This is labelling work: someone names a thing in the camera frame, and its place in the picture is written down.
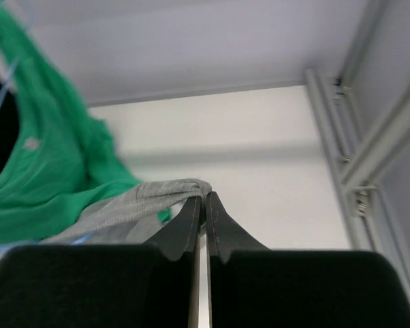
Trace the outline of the grey tank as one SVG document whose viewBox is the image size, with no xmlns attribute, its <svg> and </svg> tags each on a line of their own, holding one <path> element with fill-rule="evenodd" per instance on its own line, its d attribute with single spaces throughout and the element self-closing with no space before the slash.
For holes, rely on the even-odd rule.
<svg viewBox="0 0 410 328">
<path fill-rule="evenodd" d="M 203 201 L 211 191 L 209 183 L 197 179 L 141 183 L 88 206 L 71 227 L 40 243 L 140 244 L 165 225 L 157 217 L 159 213 L 189 197 Z"/>
</svg>

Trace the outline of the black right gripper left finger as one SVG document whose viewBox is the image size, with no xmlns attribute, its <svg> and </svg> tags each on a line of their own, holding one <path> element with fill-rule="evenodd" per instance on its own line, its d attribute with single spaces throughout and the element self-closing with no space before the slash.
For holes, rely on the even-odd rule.
<svg viewBox="0 0 410 328">
<path fill-rule="evenodd" d="M 143 245 L 155 246 L 168 260 L 194 254 L 200 231 L 201 197 L 190 197 L 180 212 Z"/>
</svg>

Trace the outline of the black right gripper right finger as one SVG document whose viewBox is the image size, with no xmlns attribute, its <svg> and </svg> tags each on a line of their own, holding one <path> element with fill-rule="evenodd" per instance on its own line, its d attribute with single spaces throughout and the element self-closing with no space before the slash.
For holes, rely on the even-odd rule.
<svg viewBox="0 0 410 328">
<path fill-rule="evenodd" d="M 216 192 L 206 198 L 208 254 L 226 263 L 234 251 L 268 251 L 226 211 Z"/>
</svg>

